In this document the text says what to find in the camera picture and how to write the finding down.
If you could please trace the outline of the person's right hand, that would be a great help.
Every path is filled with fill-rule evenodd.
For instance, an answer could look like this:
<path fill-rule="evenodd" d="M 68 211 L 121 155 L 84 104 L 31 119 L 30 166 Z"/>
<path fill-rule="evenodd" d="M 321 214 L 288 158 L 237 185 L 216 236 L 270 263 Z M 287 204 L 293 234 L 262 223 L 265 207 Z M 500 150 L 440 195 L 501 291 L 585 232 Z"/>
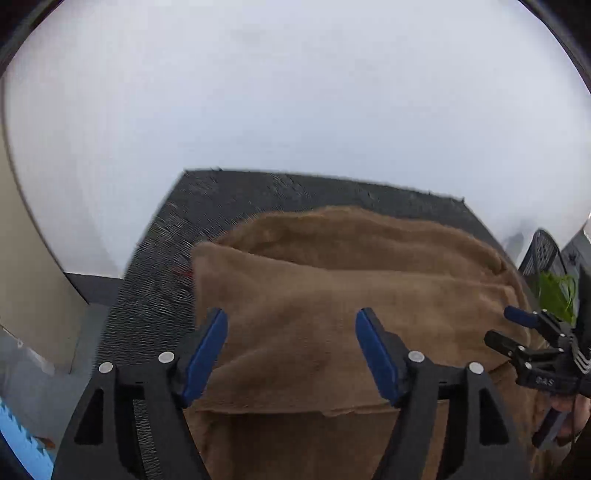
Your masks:
<path fill-rule="evenodd" d="M 567 413 L 555 439 L 559 446 L 573 441 L 583 431 L 590 418 L 590 399 L 582 395 L 576 397 L 553 395 L 550 397 L 550 407 Z"/>

